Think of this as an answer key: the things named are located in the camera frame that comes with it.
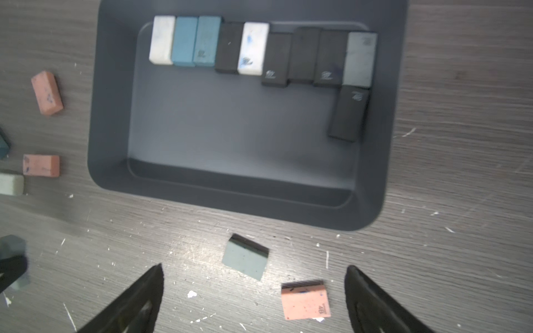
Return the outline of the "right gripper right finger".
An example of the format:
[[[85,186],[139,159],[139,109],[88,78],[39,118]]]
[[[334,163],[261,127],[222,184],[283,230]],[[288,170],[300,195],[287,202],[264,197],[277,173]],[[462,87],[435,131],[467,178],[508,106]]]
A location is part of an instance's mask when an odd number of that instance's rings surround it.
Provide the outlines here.
[[[356,266],[347,268],[344,289],[354,332],[433,332]]]

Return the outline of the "blue eraser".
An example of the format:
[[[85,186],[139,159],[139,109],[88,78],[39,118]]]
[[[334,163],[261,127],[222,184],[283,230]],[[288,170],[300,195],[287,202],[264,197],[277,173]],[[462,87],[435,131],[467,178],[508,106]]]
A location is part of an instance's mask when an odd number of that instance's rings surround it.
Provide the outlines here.
[[[171,61],[175,66],[194,67],[197,17],[177,17],[174,29]]]
[[[369,89],[372,86],[378,34],[354,31],[348,34],[342,85]]]

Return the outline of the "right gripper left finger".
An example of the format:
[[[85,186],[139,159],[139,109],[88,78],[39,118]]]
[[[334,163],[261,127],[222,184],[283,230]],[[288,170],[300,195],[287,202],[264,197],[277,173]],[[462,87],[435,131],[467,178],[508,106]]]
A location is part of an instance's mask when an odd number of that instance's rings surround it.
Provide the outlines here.
[[[152,266],[102,312],[85,324],[83,332],[153,332],[164,292],[161,264]]]

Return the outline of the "dark grey storage box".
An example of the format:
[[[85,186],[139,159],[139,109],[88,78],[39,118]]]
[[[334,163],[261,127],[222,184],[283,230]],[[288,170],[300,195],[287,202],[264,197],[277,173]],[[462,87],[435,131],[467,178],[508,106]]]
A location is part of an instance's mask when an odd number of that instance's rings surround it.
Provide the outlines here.
[[[102,1],[87,167],[106,189],[354,231],[381,213],[408,1]],[[378,35],[359,140],[329,135],[337,91],[149,61],[157,15]]]

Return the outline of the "teal eraser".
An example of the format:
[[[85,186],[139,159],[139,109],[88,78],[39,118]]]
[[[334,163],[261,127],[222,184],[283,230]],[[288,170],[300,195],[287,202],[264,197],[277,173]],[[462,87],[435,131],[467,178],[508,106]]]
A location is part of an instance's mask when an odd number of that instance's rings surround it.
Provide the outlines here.
[[[221,24],[222,18],[220,16],[200,16],[198,18],[193,58],[193,63],[196,66],[215,66]]]

